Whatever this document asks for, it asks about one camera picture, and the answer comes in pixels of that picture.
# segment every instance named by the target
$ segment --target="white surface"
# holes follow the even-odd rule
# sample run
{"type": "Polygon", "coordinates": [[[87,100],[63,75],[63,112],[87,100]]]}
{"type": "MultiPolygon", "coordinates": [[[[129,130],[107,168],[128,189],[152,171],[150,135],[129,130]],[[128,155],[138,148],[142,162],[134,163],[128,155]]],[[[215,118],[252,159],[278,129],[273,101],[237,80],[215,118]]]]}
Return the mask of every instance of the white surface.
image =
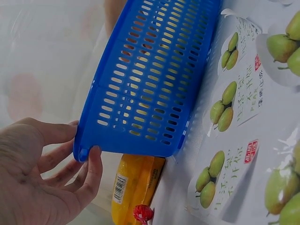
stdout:
{"type": "MultiPolygon", "coordinates": [[[[293,11],[293,5],[285,7],[279,3],[273,3],[268,0],[253,1],[247,0],[225,0],[223,8],[233,8],[239,15],[248,17],[249,20],[262,28],[263,33],[266,33],[268,28],[278,19],[278,15],[289,15],[293,11]]],[[[212,48],[206,77],[202,84],[202,90],[199,94],[198,102],[194,111],[193,122],[190,123],[188,136],[185,146],[178,155],[167,160],[161,182],[154,196],[152,207],[155,208],[155,216],[153,225],[172,224],[172,225],[199,225],[205,224],[197,218],[191,216],[185,211],[187,188],[192,178],[195,166],[197,166],[197,156],[201,158],[201,150],[205,146],[205,136],[202,128],[202,117],[204,111],[209,104],[210,96],[214,84],[217,80],[217,67],[220,57],[220,49],[225,39],[233,32],[233,26],[230,18],[221,19],[216,34],[215,43],[212,48]]],[[[255,196],[255,188],[258,181],[261,179],[261,174],[267,170],[269,165],[266,165],[266,159],[270,157],[270,144],[280,135],[282,128],[286,126],[286,122],[291,120],[290,111],[298,112],[300,109],[294,103],[299,101],[298,90],[285,88],[274,83],[269,77],[266,81],[270,83],[270,88],[274,90],[270,96],[266,97],[265,110],[261,113],[263,120],[259,117],[254,118],[251,122],[256,126],[254,129],[258,134],[263,135],[263,143],[261,143],[259,153],[254,163],[255,168],[250,174],[246,175],[242,190],[238,192],[234,204],[226,213],[226,220],[235,224],[253,224],[251,218],[253,214],[254,203],[252,199],[255,196]]],[[[228,224],[225,221],[208,220],[209,225],[228,224]]]]}
{"type": "MultiPolygon", "coordinates": [[[[27,116],[53,123],[79,119],[107,42],[103,0],[0,0],[0,20],[0,128],[27,116]]],[[[93,203],[110,212],[120,155],[103,153],[102,159],[93,203]]],[[[85,210],[71,224],[104,224],[101,216],[85,210]]]]}

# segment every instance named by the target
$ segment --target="yellow packaged snack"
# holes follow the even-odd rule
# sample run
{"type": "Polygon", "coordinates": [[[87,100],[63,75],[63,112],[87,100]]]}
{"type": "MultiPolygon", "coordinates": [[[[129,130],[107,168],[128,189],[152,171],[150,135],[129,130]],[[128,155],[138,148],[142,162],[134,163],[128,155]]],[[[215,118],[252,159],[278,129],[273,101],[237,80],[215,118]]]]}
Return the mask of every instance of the yellow packaged snack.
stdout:
{"type": "Polygon", "coordinates": [[[124,154],[112,195],[112,220],[116,225],[140,225],[133,216],[137,205],[149,205],[165,159],[124,154]]]}

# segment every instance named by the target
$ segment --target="green pear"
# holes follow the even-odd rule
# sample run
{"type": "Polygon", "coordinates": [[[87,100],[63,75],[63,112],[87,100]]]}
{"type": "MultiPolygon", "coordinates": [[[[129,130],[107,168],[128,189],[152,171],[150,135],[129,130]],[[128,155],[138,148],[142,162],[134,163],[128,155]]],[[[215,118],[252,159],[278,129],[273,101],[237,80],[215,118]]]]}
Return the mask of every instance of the green pear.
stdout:
{"type": "Polygon", "coordinates": [[[297,141],[292,153],[295,160],[294,171],[300,176],[300,140],[297,141]]]}
{"type": "Polygon", "coordinates": [[[212,200],[214,199],[216,192],[216,185],[214,182],[210,181],[205,187],[202,189],[200,193],[200,204],[203,208],[207,209],[212,200]]]}
{"type": "Polygon", "coordinates": [[[264,191],[264,204],[269,213],[277,215],[299,190],[299,178],[291,167],[275,169],[264,191]]]}
{"type": "Polygon", "coordinates": [[[201,192],[210,181],[209,167],[205,167],[196,182],[196,191],[201,192]]]}
{"type": "Polygon", "coordinates": [[[279,225],[300,224],[300,193],[296,194],[281,210],[279,225]]]}
{"type": "Polygon", "coordinates": [[[298,48],[287,60],[288,67],[278,67],[278,69],[290,69],[291,72],[300,76],[300,48],[298,48]]]}
{"type": "Polygon", "coordinates": [[[222,113],[225,110],[225,106],[222,101],[217,101],[210,109],[210,120],[215,125],[219,122],[222,113]]]}
{"type": "Polygon", "coordinates": [[[298,44],[285,34],[276,34],[268,37],[267,48],[275,61],[286,63],[298,44]]]}
{"type": "Polygon", "coordinates": [[[290,39],[300,41],[300,11],[298,11],[285,29],[290,39]]]}
{"type": "Polygon", "coordinates": [[[221,60],[221,66],[223,69],[226,67],[230,55],[231,55],[231,53],[228,50],[226,52],[224,52],[224,54],[222,56],[222,60],[221,60]]]}
{"type": "Polygon", "coordinates": [[[236,87],[237,87],[237,84],[235,81],[232,81],[227,86],[227,88],[225,89],[225,91],[223,92],[223,95],[222,95],[222,102],[224,105],[228,105],[229,103],[231,103],[231,101],[233,100],[233,98],[235,96],[236,87]]]}
{"type": "Polygon", "coordinates": [[[233,108],[228,107],[227,109],[225,109],[225,111],[223,112],[223,114],[219,119],[219,122],[217,123],[217,127],[219,131],[220,132],[226,131],[229,128],[232,120],[233,120],[233,108]]]}
{"type": "Polygon", "coordinates": [[[237,32],[235,32],[228,43],[228,51],[232,52],[235,49],[238,40],[239,40],[239,35],[237,32]]]}
{"type": "Polygon", "coordinates": [[[223,167],[223,164],[224,164],[224,161],[225,161],[225,154],[223,151],[218,151],[214,158],[212,158],[211,162],[210,162],[210,176],[211,177],[217,177],[221,170],[222,170],[222,167],[223,167]]]}
{"type": "Polygon", "coordinates": [[[235,66],[238,60],[238,56],[239,56],[239,51],[236,49],[232,52],[231,56],[229,57],[229,60],[226,65],[227,70],[231,70],[235,66]]]}

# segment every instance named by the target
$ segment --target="red label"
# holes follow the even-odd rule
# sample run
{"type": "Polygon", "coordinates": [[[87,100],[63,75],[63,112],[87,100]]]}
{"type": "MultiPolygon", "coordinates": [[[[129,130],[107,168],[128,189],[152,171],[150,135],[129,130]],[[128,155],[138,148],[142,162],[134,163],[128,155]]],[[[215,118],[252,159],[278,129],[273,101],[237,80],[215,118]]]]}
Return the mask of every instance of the red label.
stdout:
{"type": "Polygon", "coordinates": [[[250,163],[252,161],[257,151],[257,145],[258,145],[258,140],[249,142],[247,146],[245,161],[244,161],[245,163],[250,163]]]}
{"type": "Polygon", "coordinates": [[[261,64],[262,64],[261,60],[259,59],[258,55],[256,55],[256,57],[255,57],[255,71],[257,71],[259,69],[261,64]]]}

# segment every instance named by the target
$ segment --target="fingernail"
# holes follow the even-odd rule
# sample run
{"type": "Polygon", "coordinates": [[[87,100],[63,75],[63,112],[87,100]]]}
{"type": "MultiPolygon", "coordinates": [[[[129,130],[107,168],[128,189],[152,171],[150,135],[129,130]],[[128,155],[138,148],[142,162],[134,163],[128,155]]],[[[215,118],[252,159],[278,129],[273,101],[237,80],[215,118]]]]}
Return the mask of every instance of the fingernail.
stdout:
{"type": "Polygon", "coordinates": [[[93,149],[95,149],[95,151],[96,151],[96,150],[97,150],[97,151],[100,151],[100,155],[101,155],[102,150],[99,148],[99,146],[96,146],[96,145],[95,145],[95,146],[93,147],[93,149]]]}
{"type": "Polygon", "coordinates": [[[73,122],[70,122],[69,125],[77,126],[78,122],[79,122],[78,120],[74,120],[73,122]]]}

